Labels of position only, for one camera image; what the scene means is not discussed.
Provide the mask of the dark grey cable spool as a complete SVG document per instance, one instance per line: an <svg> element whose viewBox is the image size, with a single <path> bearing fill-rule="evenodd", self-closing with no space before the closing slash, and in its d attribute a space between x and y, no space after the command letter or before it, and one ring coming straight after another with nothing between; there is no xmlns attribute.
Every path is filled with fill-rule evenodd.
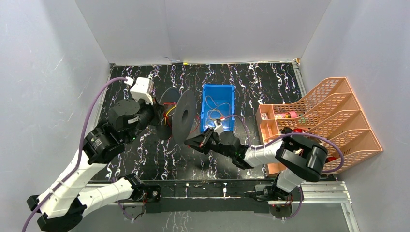
<svg viewBox="0 0 410 232"><path fill-rule="evenodd" d="M159 104L165 107L162 122L156 126L156 135L160 140L173 138L182 144L190 134L196 118L196 99L194 92L186 90L180 93L170 87L161 96Z"/></svg>

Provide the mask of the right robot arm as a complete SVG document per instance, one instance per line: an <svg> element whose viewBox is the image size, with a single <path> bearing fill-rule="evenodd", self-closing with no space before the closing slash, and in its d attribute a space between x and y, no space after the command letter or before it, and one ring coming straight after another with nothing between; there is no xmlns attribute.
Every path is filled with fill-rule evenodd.
<svg viewBox="0 0 410 232"><path fill-rule="evenodd" d="M285 134L270 144L249 146L242 144L231 131L218 133L208 128L184 143L204 154L214 151L229 157L240 169L270 163L284 165L285 169L277 175L271 191L278 200L285 200L305 181L319 181L328 155L324 146L298 133Z"/></svg>

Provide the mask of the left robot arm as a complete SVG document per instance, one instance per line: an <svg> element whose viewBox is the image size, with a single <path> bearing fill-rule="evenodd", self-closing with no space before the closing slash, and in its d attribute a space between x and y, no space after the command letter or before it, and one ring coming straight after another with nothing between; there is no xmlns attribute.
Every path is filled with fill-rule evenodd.
<svg viewBox="0 0 410 232"><path fill-rule="evenodd" d="M115 182L85 191L89 180L104 169L127 144L159 119L159 104L143 99L120 100L109 110L108 120L84 135L73 160L40 195L32 195L27 204L39 213L38 226L43 232L67 232L91 212L121 200L158 202L159 185L144 183L136 174L120 177Z"/></svg>

